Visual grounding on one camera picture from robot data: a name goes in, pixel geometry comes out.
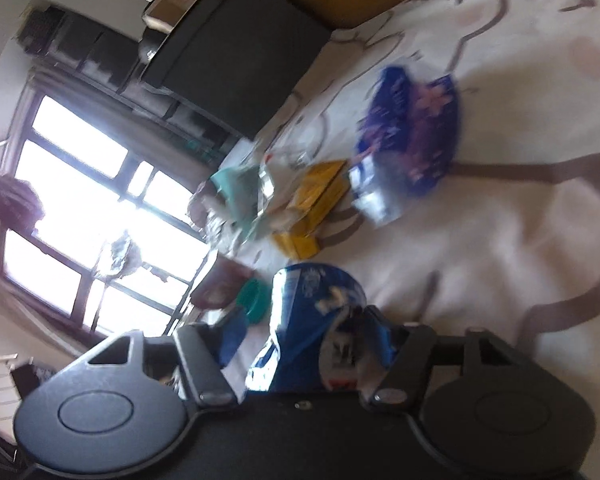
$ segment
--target yellow box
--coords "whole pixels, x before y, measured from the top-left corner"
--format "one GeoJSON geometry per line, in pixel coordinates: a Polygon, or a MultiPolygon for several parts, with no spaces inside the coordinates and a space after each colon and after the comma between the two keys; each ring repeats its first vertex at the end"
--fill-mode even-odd
{"type": "Polygon", "coordinates": [[[307,237],[349,190],[347,161],[332,160],[309,167],[288,208],[302,216],[289,229],[296,237],[307,237]]]}
{"type": "Polygon", "coordinates": [[[320,252],[320,244],[315,236],[273,233],[271,237],[280,251],[294,260],[307,260],[320,252]]]}

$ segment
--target plastic bag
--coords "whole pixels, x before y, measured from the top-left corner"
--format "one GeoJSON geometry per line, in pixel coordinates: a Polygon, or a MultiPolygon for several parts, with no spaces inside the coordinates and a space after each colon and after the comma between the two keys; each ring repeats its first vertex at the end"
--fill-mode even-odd
{"type": "Polygon", "coordinates": [[[289,229],[299,218],[287,205],[293,200],[306,169],[308,154],[298,150],[272,150],[260,164],[258,225],[260,235],[289,229]]]}
{"type": "Polygon", "coordinates": [[[140,267],[140,247],[125,229],[116,240],[104,244],[96,265],[96,276],[104,280],[118,280],[132,275],[140,267]]]}
{"type": "Polygon", "coordinates": [[[410,199],[425,196],[448,172],[458,146],[459,102],[450,75],[416,79],[427,70],[382,70],[349,178],[354,206],[376,226],[399,218],[410,199]]]}

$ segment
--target cardboard box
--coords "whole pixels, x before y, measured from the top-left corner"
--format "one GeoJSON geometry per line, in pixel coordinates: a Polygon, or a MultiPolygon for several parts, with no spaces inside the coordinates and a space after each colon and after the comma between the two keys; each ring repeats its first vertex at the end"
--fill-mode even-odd
{"type": "Polygon", "coordinates": [[[146,26],[170,34],[196,0],[154,0],[144,12],[146,26]]]}

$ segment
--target window frame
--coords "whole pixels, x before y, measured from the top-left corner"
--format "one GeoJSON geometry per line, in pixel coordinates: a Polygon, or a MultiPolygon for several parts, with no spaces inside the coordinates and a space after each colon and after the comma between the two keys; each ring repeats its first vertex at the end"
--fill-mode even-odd
{"type": "MultiPolygon", "coordinates": [[[[121,139],[113,138],[112,140],[114,140],[115,142],[123,146],[125,149],[127,149],[127,154],[120,166],[118,174],[110,178],[107,175],[99,172],[98,170],[88,166],[81,160],[78,160],[78,158],[76,158],[75,156],[66,152],[62,148],[59,148],[58,146],[54,145],[53,143],[49,142],[44,137],[42,137],[40,134],[38,134],[33,128],[33,123],[38,113],[38,109],[40,108],[40,104],[46,96],[58,102],[53,96],[48,95],[42,90],[35,90],[32,93],[32,95],[30,95],[30,97],[26,99],[26,112],[23,114],[21,127],[19,128],[18,134],[14,139],[16,142],[13,146],[9,146],[10,149],[8,149],[8,152],[10,152],[8,153],[10,160],[6,161],[7,164],[5,164],[5,161],[3,161],[3,165],[8,166],[10,174],[14,175],[17,170],[17,167],[20,163],[20,156],[22,154],[22,150],[24,148],[25,143],[27,141],[33,142],[40,148],[51,153],[53,156],[56,156],[75,170],[79,171],[86,177],[93,180],[94,182],[100,184],[101,186],[104,186],[106,189],[109,189],[113,193],[116,193],[119,197],[120,202],[122,200],[127,200],[133,203],[136,206],[136,208],[143,209],[153,214],[160,220],[166,222],[167,224],[170,224],[179,231],[194,237],[202,243],[205,243],[201,235],[191,226],[189,226],[186,222],[183,222],[182,220],[159,210],[158,208],[150,205],[149,203],[144,202],[144,197],[146,195],[147,189],[153,181],[154,176],[159,171],[161,171],[161,168],[156,166],[153,161],[147,161],[153,166],[153,169],[150,176],[147,179],[147,182],[144,185],[142,193],[138,196],[134,196],[127,191],[128,185],[131,182],[131,179],[133,178],[136,170],[138,169],[142,161],[144,161],[145,159],[135,155],[128,146],[125,146],[124,142],[120,142],[121,139]]],[[[70,105],[68,105],[67,102],[59,103],[64,108],[67,108],[76,116],[89,123],[88,119],[83,117],[79,110],[70,107],[70,105]]],[[[67,315],[61,310],[59,310],[57,307],[50,304],[49,302],[29,292],[27,289],[23,288],[15,280],[12,280],[9,277],[4,265],[6,232],[7,229],[4,226],[0,225],[0,279],[4,281],[10,292],[13,293],[17,298],[19,298],[19,300],[23,301],[27,306],[31,307],[37,313],[45,317],[45,319],[48,320],[55,328],[60,329],[62,332],[65,332],[69,336],[73,337],[77,341],[87,346],[93,346],[105,339],[106,336],[104,334],[96,331],[98,315],[94,317],[94,321],[89,330],[87,330],[87,327],[83,325],[86,304],[91,290],[91,285],[97,280],[97,278],[94,276],[94,269],[87,268],[82,264],[72,260],[66,254],[63,254],[61,251],[56,250],[56,248],[51,247],[50,245],[46,244],[41,239],[35,236],[23,235],[22,233],[18,233],[27,242],[37,247],[43,253],[48,254],[53,259],[57,260],[58,262],[61,262],[63,265],[69,267],[71,270],[74,270],[75,272],[80,274],[80,283],[76,291],[74,306],[72,307],[71,314],[67,315]]],[[[177,281],[187,285],[184,295],[180,298],[180,301],[178,302],[175,308],[165,306],[159,303],[158,301],[152,300],[151,298],[148,298],[134,290],[131,290],[130,288],[119,283],[117,280],[110,280],[109,283],[105,282],[103,294],[106,292],[107,288],[111,286],[112,288],[123,292],[129,297],[141,301],[141,303],[144,303],[147,306],[150,306],[165,314],[169,314],[171,317],[163,332],[163,335],[166,335],[173,331],[177,323],[184,316],[188,304],[187,299],[191,293],[194,280],[196,279],[199,270],[203,267],[205,261],[206,256],[204,257],[202,263],[198,267],[198,270],[194,273],[190,281],[184,280],[179,276],[175,276],[170,272],[160,269],[165,275],[171,276],[177,281]]]]}

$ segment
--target rug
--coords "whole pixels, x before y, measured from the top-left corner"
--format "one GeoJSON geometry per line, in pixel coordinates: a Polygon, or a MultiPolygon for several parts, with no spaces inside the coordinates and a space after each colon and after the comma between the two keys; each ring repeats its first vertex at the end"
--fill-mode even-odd
{"type": "MultiPolygon", "coordinates": [[[[596,413],[583,471],[600,479],[600,0],[403,2],[334,32],[260,142],[349,158],[382,67],[405,57],[456,80],[452,174],[378,229],[343,201],[315,260],[393,320],[485,327],[570,384],[596,413]]],[[[265,243],[238,258],[265,274],[286,263],[265,243]]],[[[233,384],[267,332],[252,329],[233,384]]]]}

